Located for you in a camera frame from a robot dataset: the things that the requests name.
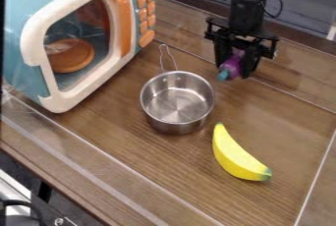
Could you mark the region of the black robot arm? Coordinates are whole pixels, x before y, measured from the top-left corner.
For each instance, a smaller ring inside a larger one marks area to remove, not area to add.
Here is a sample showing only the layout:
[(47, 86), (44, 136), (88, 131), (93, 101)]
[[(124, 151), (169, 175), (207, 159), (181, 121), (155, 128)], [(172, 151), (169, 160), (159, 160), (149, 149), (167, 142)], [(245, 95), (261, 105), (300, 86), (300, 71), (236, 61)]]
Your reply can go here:
[(267, 0), (231, 0), (229, 17), (207, 18), (205, 38), (213, 43), (217, 79), (247, 79), (257, 69), (261, 58), (273, 59), (279, 37), (264, 29)]

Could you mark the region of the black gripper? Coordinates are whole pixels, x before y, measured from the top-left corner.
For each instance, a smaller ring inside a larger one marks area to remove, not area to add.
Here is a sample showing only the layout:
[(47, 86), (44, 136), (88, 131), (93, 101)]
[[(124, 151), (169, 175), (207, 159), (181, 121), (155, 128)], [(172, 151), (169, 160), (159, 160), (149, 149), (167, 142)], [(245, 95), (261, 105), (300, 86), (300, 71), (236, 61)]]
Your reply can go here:
[(261, 57), (273, 59), (276, 55), (279, 38), (264, 28), (264, 15), (265, 0), (231, 0), (228, 19), (207, 18), (205, 38), (213, 43), (216, 65), (239, 68), (241, 64), (243, 79), (256, 70)]

